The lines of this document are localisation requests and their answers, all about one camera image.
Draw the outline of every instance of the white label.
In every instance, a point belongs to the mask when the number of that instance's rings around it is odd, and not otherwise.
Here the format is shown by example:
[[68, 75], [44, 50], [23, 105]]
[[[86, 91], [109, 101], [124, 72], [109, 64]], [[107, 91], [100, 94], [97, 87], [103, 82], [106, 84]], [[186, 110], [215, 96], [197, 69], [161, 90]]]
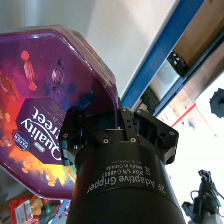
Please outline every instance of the white label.
[[102, 173], [102, 177], [92, 183], [87, 193], [97, 188], [113, 186], [116, 183], [140, 183], [147, 188], [153, 188], [166, 194], [164, 186], [156, 183], [151, 174], [151, 168], [143, 166], [139, 161], [118, 160], [107, 166]]
[[33, 218], [30, 201], [27, 200], [15, 209], [17, 224], [25, 224]]

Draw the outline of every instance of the blue metal beam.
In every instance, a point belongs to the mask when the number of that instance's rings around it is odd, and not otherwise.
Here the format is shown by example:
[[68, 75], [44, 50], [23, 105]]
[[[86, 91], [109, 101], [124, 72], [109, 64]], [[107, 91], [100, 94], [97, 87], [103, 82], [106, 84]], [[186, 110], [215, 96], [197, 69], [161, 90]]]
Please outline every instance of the blue metal beam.
[[122, 99], [124, 107], [133, 108], [204, 0], [181, 0], [139, 73]]

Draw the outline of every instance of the black cylinder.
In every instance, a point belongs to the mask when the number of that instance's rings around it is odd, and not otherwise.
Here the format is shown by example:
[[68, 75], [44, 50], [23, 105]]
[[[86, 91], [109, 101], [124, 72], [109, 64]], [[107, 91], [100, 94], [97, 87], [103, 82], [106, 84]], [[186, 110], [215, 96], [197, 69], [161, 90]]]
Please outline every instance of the black cylinder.
[[117, 142], [78, 170], [67, 223], [185, 223], [164, 165], [150, 149]]

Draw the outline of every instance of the cable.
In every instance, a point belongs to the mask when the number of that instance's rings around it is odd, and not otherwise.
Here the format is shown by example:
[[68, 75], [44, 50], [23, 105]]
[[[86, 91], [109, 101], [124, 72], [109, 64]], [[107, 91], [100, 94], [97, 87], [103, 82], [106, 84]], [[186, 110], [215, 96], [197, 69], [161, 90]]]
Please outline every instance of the cable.
[[224, 197], [218, 191], [216, 191], [216, 192], [224, 200]]
[[197, 190], [193, 190], [193, 191], [191, 191], [190, 195], [191, 195], [191, 199], [192, 199], [192, 201], [194, 201], [194, 198], [192, 197], [192, 193], [194, 193], [194, 192], [200, 193], [200, 192], [202, 192], [202, 191], [197, 191]]

